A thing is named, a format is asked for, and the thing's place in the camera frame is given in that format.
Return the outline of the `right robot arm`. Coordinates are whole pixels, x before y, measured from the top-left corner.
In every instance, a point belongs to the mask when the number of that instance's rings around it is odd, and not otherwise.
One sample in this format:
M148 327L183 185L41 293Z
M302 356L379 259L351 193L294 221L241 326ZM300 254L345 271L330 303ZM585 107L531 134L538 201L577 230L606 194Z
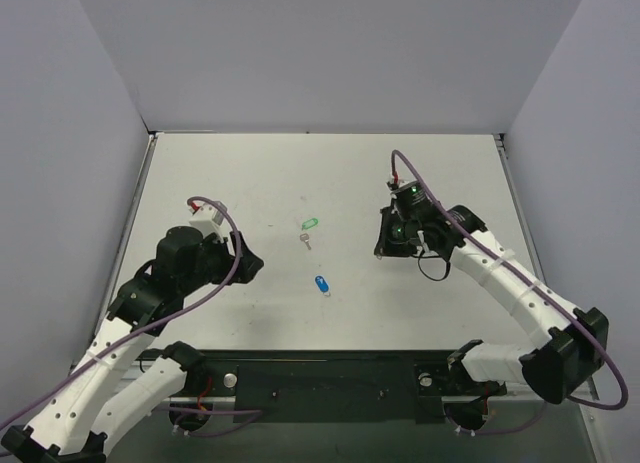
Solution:
M492 296L524 330L526 345L472 340L449 356L449 385L468 392L479 383L528 385L559 404L604 364L595 345L606 345L607 317L559 297L504 248L485 223L457 205L442 214L417 181L390 180L391 200L381 209L374 248L378 258L436 257Z

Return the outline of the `blue key tag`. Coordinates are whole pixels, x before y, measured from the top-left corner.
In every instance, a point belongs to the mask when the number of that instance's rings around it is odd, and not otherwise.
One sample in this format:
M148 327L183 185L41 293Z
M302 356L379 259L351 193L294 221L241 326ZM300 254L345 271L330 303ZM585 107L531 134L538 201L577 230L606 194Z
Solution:
M316 283L316 286L318 287L319 291L322 294L323 294L323 292L330 291L330 286L329 286L329 284L327 283L326 279L323 276L321 276L321 275L316 276L315 277L315 283Z

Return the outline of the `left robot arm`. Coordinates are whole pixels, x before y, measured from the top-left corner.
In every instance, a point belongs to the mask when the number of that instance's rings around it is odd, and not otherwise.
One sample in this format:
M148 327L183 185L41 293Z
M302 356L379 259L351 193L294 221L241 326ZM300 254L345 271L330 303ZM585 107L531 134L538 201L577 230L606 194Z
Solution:
M7 429L2 446L22 462L103 462L119 440L164 399L192 395L206 380L203 353L183 342L166 347L143 375L122 391L118 383L162 333L185 299L213 284L247 284L264 262L240 232L227 238L174 227L154 259L118 290L106 318L73 372L24 425Z

